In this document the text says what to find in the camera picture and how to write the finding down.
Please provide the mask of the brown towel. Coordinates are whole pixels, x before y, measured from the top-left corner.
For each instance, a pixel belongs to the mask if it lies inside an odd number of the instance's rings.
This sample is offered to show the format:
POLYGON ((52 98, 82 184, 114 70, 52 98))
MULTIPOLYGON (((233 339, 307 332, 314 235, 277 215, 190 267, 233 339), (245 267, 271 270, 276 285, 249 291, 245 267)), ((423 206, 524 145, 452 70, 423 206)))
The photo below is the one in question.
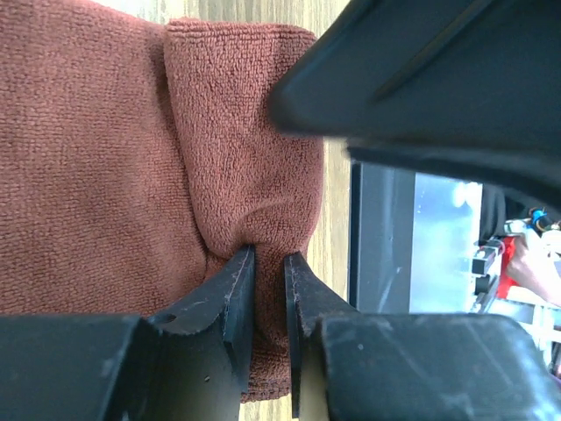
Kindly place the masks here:
POLYGON ((292 25, 154 24, 1 4, 1 311, 151 315, 256 249, 247 399, 289 390, 282 262, 307 248, 323 144, 274 130, 292 25))

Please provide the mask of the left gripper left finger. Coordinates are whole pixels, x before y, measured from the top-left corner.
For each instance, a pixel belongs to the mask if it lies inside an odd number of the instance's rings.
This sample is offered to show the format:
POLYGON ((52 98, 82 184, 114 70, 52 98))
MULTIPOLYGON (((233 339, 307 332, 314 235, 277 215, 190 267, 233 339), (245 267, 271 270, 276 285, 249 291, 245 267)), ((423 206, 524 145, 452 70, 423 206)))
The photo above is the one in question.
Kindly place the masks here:
POLYGON ((4 420, 235 420, 252 355, 246 246, 163 311, 1 320, 4 420))

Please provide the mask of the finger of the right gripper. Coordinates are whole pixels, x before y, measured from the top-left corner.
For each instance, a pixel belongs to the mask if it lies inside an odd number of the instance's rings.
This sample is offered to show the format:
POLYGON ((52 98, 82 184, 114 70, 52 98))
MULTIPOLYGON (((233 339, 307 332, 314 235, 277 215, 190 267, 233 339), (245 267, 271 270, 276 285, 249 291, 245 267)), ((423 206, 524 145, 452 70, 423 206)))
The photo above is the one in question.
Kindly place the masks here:
POLYGON ((282 132, 560 203, 557 1, 352 1, 274 86, 282 132))

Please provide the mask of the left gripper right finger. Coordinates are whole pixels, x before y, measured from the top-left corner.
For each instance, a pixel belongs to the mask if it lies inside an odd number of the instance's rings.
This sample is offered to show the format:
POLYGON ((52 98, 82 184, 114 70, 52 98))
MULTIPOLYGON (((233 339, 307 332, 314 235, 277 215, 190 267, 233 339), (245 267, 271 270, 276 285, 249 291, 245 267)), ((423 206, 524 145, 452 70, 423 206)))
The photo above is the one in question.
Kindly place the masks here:
POLYGON ((284 260, 301 420, 557 420, 560 388, 514 320, 363 314, 298 253, 284 260))

